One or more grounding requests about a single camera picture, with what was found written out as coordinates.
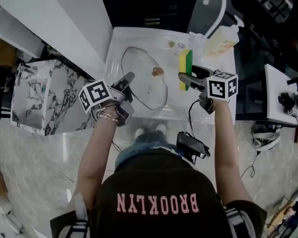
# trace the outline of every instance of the shoe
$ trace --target shoe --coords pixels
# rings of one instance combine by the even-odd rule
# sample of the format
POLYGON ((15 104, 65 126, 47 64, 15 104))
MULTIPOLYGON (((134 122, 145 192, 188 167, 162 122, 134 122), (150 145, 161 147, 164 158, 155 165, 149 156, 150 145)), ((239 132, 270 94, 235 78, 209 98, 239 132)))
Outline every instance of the shoe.
POLYGON ((166 135, 167 133, 167 127, 164 124, 158 124, 155 130, 159 130, 163 133, 163 135, 166 135))
POLYGON ((144 128, 139 128, 139 129, 137 129, 136 132, 135 132, 135 138, 139 137, 140 135, 145 134, 145 132, 146 132, 146 131, 145 131, 144 128))

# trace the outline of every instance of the sponge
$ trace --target sponge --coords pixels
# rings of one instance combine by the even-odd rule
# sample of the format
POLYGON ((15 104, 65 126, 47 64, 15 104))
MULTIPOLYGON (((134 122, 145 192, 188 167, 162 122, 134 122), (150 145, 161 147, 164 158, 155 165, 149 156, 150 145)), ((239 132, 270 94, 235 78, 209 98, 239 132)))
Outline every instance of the sponge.
MULTIPOLYGON (((192 60, 193 53, 190 49, 184 49, 179 55, 179 72, 186 73, 188 75, 192 74, 192 60)), ((180 90, 188 91, 189 86, 180 81, 180 90)))

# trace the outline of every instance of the dish soap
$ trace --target dish soap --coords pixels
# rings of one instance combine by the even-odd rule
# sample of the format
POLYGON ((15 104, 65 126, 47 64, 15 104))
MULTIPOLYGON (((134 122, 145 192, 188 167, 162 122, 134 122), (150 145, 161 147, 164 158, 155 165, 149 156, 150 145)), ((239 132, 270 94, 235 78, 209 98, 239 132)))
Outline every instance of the dish soap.
POLYGON ((238 28, 244 27, 244 23, 236 15, 237 24, 232 26, 220 26, 204 45, 203 53, 207 56, 217 57, 225 53, 239 42, 238 28))

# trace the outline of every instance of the floor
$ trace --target floor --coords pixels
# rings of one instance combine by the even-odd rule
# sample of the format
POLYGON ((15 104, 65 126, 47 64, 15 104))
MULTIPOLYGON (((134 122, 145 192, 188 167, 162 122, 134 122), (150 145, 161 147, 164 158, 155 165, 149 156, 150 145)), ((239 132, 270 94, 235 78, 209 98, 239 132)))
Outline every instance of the floor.
MULTIPOLYGON (((133 142, 139 126, 151 127, 158 121, 133 118, 118 128, 114 142, 121 148, 133 142)), ((174 143, 177 133, 188 130, 187 122, 164 121, 167 140, 174 143)), ((236 122, 235 132, 240 152, 240 171, 253 161, 256 151, 251 147, 251 122, 236 122)), ((209 124, 193 124, 196 137, 210 147, 211 156, 198 159, 196 166, 215 186, 215 128, 209 124)), ((298 144, 294 144, 293 128, 282 128, 281 142, 272 150, 262 152, 256 162, 256 174, 247 171, 243 181, 254 201, 266 210, 283 196, 289 198, 298 188, 298 144)), ((27 229, 39 226, 42 220, 57 216, 71 197, 78 164, 89 141, 91 130, 39 136, 0 120, 0 170, 8 188, 15 215, 27 229)), ((118 152, 112 147, 105 176, 112 174, 118 152)))

